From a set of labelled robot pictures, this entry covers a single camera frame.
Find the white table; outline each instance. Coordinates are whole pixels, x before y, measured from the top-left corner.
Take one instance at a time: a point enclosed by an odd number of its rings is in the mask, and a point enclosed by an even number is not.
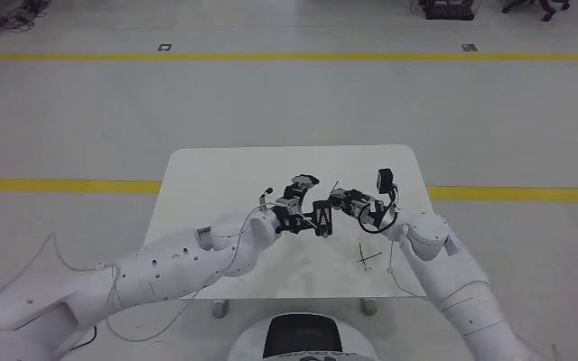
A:
[[[144,244],[210,226],[230,213],[246,215],[266,188],[274,189],[268,198],[273,201],[302,173],[321,181],[307,193],[304,212],[311,211],[314,200],[327,199],[335,181],[339,188],[377,197],[379,168],[392,169],[401,208],[432,211],[414,152],[404,145],[181,149],[169,161]],[[359,242],[365,257],[383,252],[366,261],[367,270],[357,262]],[[316,237],[312,230],[284,235],[259,256],[253,272],[223,278],[197,298],[407,297],[386,271],[389,249],[387,238],[363,232],[355,219],[334,210],[332,236]],[[393,257],[400,284],[423,295],[397,245]]]

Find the chair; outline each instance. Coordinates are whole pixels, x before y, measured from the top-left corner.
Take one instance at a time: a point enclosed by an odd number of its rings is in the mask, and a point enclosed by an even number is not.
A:
[[[570,8],[570,0],[550,0],[553,3],[557,3],[557,4],[562,4],[562,10],[568,10]],[[529,5],[533,5],[535,0],[514,0],[511,3],[509,3],[508,5],[504,6],[504,8],[502,9],[502,13],[507,14],[509,13],[509,11],[512,9],[512,7],[514,6],[519,6],[522,5],[523,3],[528,3]],[[543,22],[549,22],[550,19],[552,19],[552,15],[556,14],[556,10],[550,6],[550,3],[548,0],[538,0],[538,3],[540,4],[540,6],[542,6],[542,8],[544,9],[544,11],[546,11],[548,14],[544,15],[544,17],[542,18]]]

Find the white cable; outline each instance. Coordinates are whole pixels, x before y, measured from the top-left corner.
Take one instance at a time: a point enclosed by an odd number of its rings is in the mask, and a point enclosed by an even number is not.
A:
[[[243,222],[243,225],[241,226],[241,229],[238,232],[238,237],[237,237],[237,245],[235,246],[235,253],[233,254],[233,258],[231,259],[230,264],[228,264],[227,267],[225,267],[225,269],[223,270],[223,273],[225,271],[227,271],[232,265],[233,263],[235,263],[235,260],[237,259],[237,254],[238,254],[238,248],[239,245],[241,244],[241,238],[243,236],[244,233],[244,229],[245,229],[245,225],[247,224],[248,220],[251,219],[251,216],[253,216],[253,214],[258,211],[259,209],[261,209],[261,207],[263,206],[280,206],[280,207],[285,207],[287,209],[290,209],[292,211],[294,211],[294,209],[292,209],[291,207],[282,204],[282,203],[275,203],[275,202],[266,202],[263,204],[258,205],[257,207],[251,209],[251,211],[247,214],[247,217],[245,218],[245,221]],[[309,219],[307,219],[306,216],[304,216],[301,212],[296,212],[299,216],[301,216],[306,222],[309,222],[313,227],[317,227],[313,224],[313,222]],[[117,291],[117,281],[118,281],[118,275],[120,274],[120,272],[117,272],[117,275],[114,276],[114,268],[117,268],[119,270],[119,267],[117,265],[113,265],[113,285],[110,288],[110,293],[108,294],[108,300],[110,301],[110,298],[113,294],[113,291],[117,294],[117,299],[120,302],[120,304],[122,305],[122,301],[120,300],[120,296],[118,295],[118,291]],[[207,279],[203,284],[208,283],[211,279],[213,278],[213,276],[211,276],[209,279]],[[123,341],[126,342],[145,342],[148,340],[151,340],[153,338],[157,338],[159,336],[161,336],[167,329],[169,329],[169,327],[187,310],[187,308],[189,307],[189,305],[192,303],[191,301],[194,300],[197,295],[199,294],[199,292],[202,290],[202,288],[198,289],[195,294],[192,295],[192,298],[190,300],[187,301],[187,304],[176,314],[176,316],[171,320],[171,322],[168,323],[168,325],[166,325],[163,329],[161,329],[159,332],[157,332],[156,334],[149,336],[147,338],[127,338],[123,335],[121,335],[120,333],[118,333],[118,331],[114,330],[112,328],[112,326],[110,325],[110,321],[108,320],[108,318],[105,318],[105,323],[107,324],[107,328],[108,330],[117,338],[122,339]]]
[[[450,297],[452,297],[454,294],[456,294],[457,292],[463,290],[464,288],[471,286],[473,284],[483,284],[487,287],[490,287],[488,282],[485,281],[472,281],[472,282],[467,282],[464,285],[462,285],[461,287],[458,287],[458,289],[454,290],[453,292],[451,292],[450,294],[448,294],[447,296],[443,296],[441,298],[438,299],[429,299],[427,297],[424,296],[420,296],[418,294],[415,294],[413,292],[410,292],[408,290],[406,290],[405,288],[403,288],[402,286],[399,285],[399,283],[397,282],[396,276],[394,275],[394,267],[391,265],[392,261],[393,261],[393,255],[394,255],[394,242],[392,240],[389,240],[389,242],[391,243],[391,246],[389,248],[389,267],[387,268],[387,272],[391,275],[391,278],[394,280],[394,283],[396,284],[396,287],[400,290],[403,291],[409,295],[412,295],[414,297],[417,297],[419,299],[425,300],[425,301],[445,301],[447,299],[449,299]]]
[[[33,263],[36,261],[36,258],[38,258],[38,256],[42,253],[42,250],[44,250],[44,248],[46,247],[48,242],[50,242],[51,239],[52,242],[54,243],[54,249],[56,250],[56,255],[58,256],[58,259],[62,262],[62,264],[64,264],[66,268],[75,272],[90,272],[96,270],[96,268],[88,268],[88,269],[75,268],[67,264],[66,261],[64,261],[64,258],[62,258],[61,250],[58,247],[58,243],[56,243],[56,233],[51,232],[42,243],[42,246],[40,247],[38,252],[36,252],[36,255],[34,255],[34,257],[28,262],[28,264],[26,264],[26,266],[12,280],[10,280],[7,284],[2,286],[2,288],[0,288],[0,293],[4,292],[5,289],[7,289],[12,283],[16,282],[16,280],[18,280],[28,270],[28,268],[30,268],[30,266],[33,265]]]

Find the wire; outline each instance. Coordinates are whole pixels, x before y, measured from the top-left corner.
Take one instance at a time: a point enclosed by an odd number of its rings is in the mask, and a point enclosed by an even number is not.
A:
[[[7,289],[8,287],[10,287],[10,285],[12,283],[16,282],[16,280],[18,280],[20,278],[20,276],[22,276],[24,274],[24,272],[26,272],[26,270],[28,270],[28,268],[30,268],[30,266],[33,265],[34,261],[36,261],[36,258],[38,258],[38,256],[42,253],[42,250],[44,249],[44,247],[46,247],[46,245],[51,240],[51,238],[54,238],[54,232],[52,232],[48,235],[48,237],[42,243],[42,246],[40,247],[38,252],[36,252],[36,255],[34,255],[34,257],[28,262],[28,264],[26,264],[26,266],[22,270],[20,270],[20,272],[17,273],[16,276],[12,280],[10,280],[7,284],[2,286],[2,288],[0,288],[0,293],[4,292],[4,290]]]
[[[394,204],[394,201],[397,198],[397,192],[395,191],[396,188],[394,188],[394,190],[390,191],[388,193],[389,195],[389,204],[386,206],[386,213],[389,211],[389,209],[393,206],[395,207],[396,205]],[[380,233],[383,233],[385,231],[387,231],[389,228],[391,228],[394,223],[396,223],[397,221],[397,212],[394,213],[394,217],[391,220],[391,222],[389,222],[388,224],[386,224],[385,226],[383,226],[380,229],[376,229],[376,230],[371,230],[371,229],[367,229],[364,225],[363,222],[361,221],[361,215],[363,214],[363,212],[366,210],[367,207],[369,207],[369,205],[371,204],[371,201],[368,202],[365,206],[361,207],[361,209],[359,210],[359,214],[358,214],[358,223],[359,226],[361,227],[361,229],[363,229],[366,233],[370,233],[371,235],[378,235]]]
[[[75,349],[78,349],[78,348],[81,348],[83,346],[86,346],[86,345],[93,343],[94,340],[97,339],[97,327],[94,326],[92,329],[94,329],[94,335],[92,336],[92,338],[83,344],[80,344],[80,345],[77,345],[77,346],[71,348],[70,351],[74,351]]]
[[[238,232],[238,237],[237,237],[237,245],[235,246],[235,253],[233,254],[233,258],[231,259],[231,262],[228,264],[227,267],[225,267],[225,269],[223,270],[223,273],[226,272],[232,265],[233,263],[235,263],[235,260],[237,259],[237,254],[238,254],[238,249],[241,243],[241,238],[243,237],[243,234],[245,233],[245,225],[247,224],[248,220],[251,219],[251,216],[253,216],[253,214],[255,212],[257,212],[258,210],[260,210],[263,206],[280,206],[280,207],[285,207],[287,209],[290,209],[294,212],[294,209],[283,204],[283,203],[276,203],[276,202],[265,202],[263,204],[259,204],[258,206],[256,206],[255,208],[251,209],[251,211],[247,214],[247,217],[245,218],[245,221],[243,222],[243,225],[241,226],[241,229]],[[298,214],[299,216],[301,216],[306,222],[309,222],[313,227],[317,228],[317,226],[315,224],[313,224],[313,222],[309,219],[307,219],[307,217],[297,211],[295,212],[296,214]],[[118,272],[117,275],[114,275],[114,268],[117,268]],[[107,302],[110,301],[110,298],[112,297],[113,292],[115,292],[117,294],[117,299],[120,302],[120,304],[122,305],[122,301],[120,300],[120,296],[118,295],[118,291],[117,291],[117,282],[118,282],[118,275],[120,274],[120,268],[117,265],[113,265],[113,285],[110,288],[110,293],[108,294],[108,300]],[[209,282],[211,279],[213,278],[213,276],[211,276],[210,278],[208,278],[207,280],[205,280],[205,283]],[[189,305],[191,305],[191,301],[194,300],[197,295],[199,294],[199,292],[203,289],[200,288],[198,289],[191,297],[190,300],[187,301],[187,304],[176,314],[176,316],[174,316],[174,318],[171,320],[171,322],[169,322],[163,329],[161,329],[159,332],[157,332],[156,334],[149,336],[147,338],[127,338],[123,335],[121,335],[118,331],[116,331],[115,329],[112,328],[112,326],[110,325],[110,321],[108,320],[108,318],[105,318],[105,323],[107,324],[107,328],[108,330],[117,338],[122,339],[123,341],[126,342],[145,342],[148,340],[151,340],[153,338],[157,338],[159,336],[161,336],[167,329],[169,329],[169,327],[187,310],[187,308],[189,307]]]
[[[471,286],[473,284],[483,284],[487,287],[490,287],[488,282],[485,281],[472,281],[472,282],[467,282],[464,285],[462,285],[461,287],[458,287],[456,290],[452,291],[450,294],[443,296],[441,298],[435,298],[435,299],[430,299],[424,296],[420,296],[419,294],[415,294],[411,291],[408,291],[407,289],[405,289],[404,287],[402,287],[401,285],[399,285],[399,282],[397,281],[396,276],[394,275],[394,267],[392,266],[393,263],[393,255],[394,255],[394,241],[389,240],[389,242],[391,243],[391,246],[389,248],[389,267],[387,268],[387,272],[391,275],[391,278],[394,280],[394,283],[396,284],[396,287],[400,290],[403,291],[407,294],[410,294],[414,297],[417,297],[418,299],[422,299],[425,301],[445,301],[447,299],[449,299],[450,297],[452,297],[454,294],[456,294],[457,292],[463,290],[464,288]]]
[[[42,251],[44,250],[46,245],[50,242],[50,240],[52,240],[52,242],[54,243],[54,249],[56,250],[56,255],[58,256],[58,259],[62,262],[62,264],[64,264],[66,268],[74,272],[91,272],[96,270],[96,268],[88,268],[88,269],[76,268],[67,264],[66,261],[64,261],[64,258],[62,258],[61,250],[58,247],[58,243],[56,242],[56,233],[51,232],[42,243],[42,246],[40,247],[38,252],[36,252],[36,255],[34,255],[34,257],[28,262],[28,264],[26,264],[26,266],[12,280],[10,280],[7,284],[2,286],[2,288],[0,288],[0,293],[4,292],[12,283],[16,282],[16,280],[18,280],[28,270],[28,268],[30,268],[30,266],[33,265],[33,263],[36,261],[36,258],[38,258],[38,256],[42,253]]]

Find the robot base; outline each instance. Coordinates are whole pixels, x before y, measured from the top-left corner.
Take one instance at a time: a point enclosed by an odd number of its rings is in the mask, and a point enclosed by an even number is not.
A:
[[[246,329],[227,360],[255,361],[298,351],[340,351],[378,359],[369,340],[346,323],[315,313],[285,313]]]

